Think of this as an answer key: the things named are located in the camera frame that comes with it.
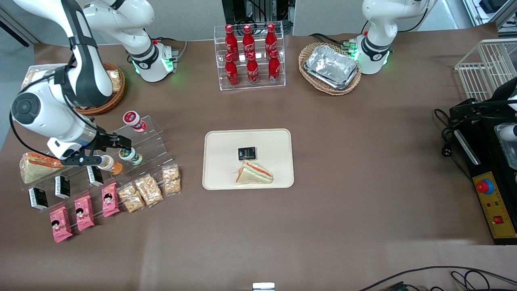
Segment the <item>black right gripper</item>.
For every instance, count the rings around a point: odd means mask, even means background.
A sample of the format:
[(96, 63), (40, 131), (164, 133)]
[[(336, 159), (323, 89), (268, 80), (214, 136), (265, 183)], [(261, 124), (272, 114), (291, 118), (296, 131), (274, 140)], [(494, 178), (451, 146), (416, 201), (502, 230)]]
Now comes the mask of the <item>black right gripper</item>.
[(131, 149), (131, 139), (117, 134), (96, 134), (89, 144), (82, 147), (82, 156), (91, 156), (94, 151), (107, 151), (110, 148)]

